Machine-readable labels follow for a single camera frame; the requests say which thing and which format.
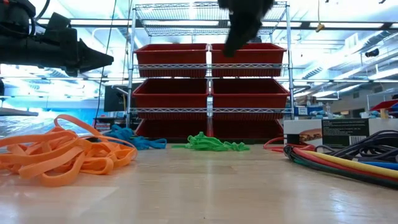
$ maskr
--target cardboard box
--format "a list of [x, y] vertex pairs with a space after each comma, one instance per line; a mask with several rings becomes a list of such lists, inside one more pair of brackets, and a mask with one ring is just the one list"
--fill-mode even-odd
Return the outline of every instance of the cardboard box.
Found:
[[398, 131], [398, 119], [308, 119], [284, 121], [285, 144], [342, 148], [383, 130]]

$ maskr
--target wooden table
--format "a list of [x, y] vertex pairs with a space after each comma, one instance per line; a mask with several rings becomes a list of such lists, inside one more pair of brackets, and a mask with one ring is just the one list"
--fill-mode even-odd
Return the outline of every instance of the wooden table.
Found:
[[249, 152], [140, 151], [112, 175], [45, 188], [0, 175], [0, 223], [397, 223], [398, 192]]

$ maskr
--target green rubber band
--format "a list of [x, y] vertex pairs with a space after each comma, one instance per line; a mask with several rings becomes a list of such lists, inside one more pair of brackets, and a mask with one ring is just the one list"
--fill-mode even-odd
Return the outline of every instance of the green rubber band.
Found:
[[215, 152], [225, 152], [225, 151], [248, 151], [250, 147], [246, 146], [243, 142], [236, 144], [235, 142], [221, 142], [219, 139], [214, 137], [207, 137], [203, 132], [200, 132], [196, 136], [188, 137], [188, 144], [181, 146], [176, 145], [172, 148], [186, 148], [193, 149], [196, 151], [215, 151]]

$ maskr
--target red basket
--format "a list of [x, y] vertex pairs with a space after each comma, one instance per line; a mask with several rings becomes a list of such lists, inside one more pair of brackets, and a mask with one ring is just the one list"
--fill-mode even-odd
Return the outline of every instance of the red basket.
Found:
[[[136, 50], [139, 65], [206, 64], [207, 44], [149, 44]], [[141, 68], [140, 77], [192, 77], [203, 78], [206, 69]]]
[[207, 120], [142, 120], [136, 134], [146, 138], [188, 138], [189, 135], [195, 136], [201, 131], [207, 133]]
[[[264, 79], [214, 79], [214, 108], [285, 108], [289, 92], [277, 81]], [[215, 113], [214, 119], [273, 120], [281, 113]]]
[[[224, 44], [211, 45], [212, 63], [268, 63], [281, 64], [285, 49], [270, 43], [246, 44], [241, 50], [237, 50], [234, 57], [228, 58], [223, 55]], [[267, 69], [213, 69], [213, 77], [279, 77], [280, 66]]]
[[[134, 92], [138, 108], [206, 108], [205, 79], [150, 78]], [[206, 119], [206, 113], [139, 113], [143, 119]]]
[[278, 121], [213, 121], [213, 135], [220, 139], [274, 139], [283, 133]]

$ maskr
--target shelf post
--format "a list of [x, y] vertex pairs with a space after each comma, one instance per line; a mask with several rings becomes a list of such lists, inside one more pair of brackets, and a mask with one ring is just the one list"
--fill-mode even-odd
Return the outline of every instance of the shelf post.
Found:
[[132, 74], [134, 72], [134, 37], [136, 34], [136, 8], [132, 5], [132, 21], [131, 21], [131, 34], [130, 34], [130, 45], [131, 45], [131, 53], [130, 53], [130, 60], [131, 60], [131, 67], [129, 68], [129, 83], [128, 93], [127, 96], [127, 115], [126, 115], [126, 127], [130, 127], [130, 109], [131, 109], [131, 97], [132, 97]]
[[292, 61], [292, 29], [290, 28], [290, 3], [286, 5], [286, 36], [287, 36], [287, 57], [289, 59], [289, 90], [290, 90], [290, 118], [294, 119], [294, 85], [293, 85], [293, 61]]

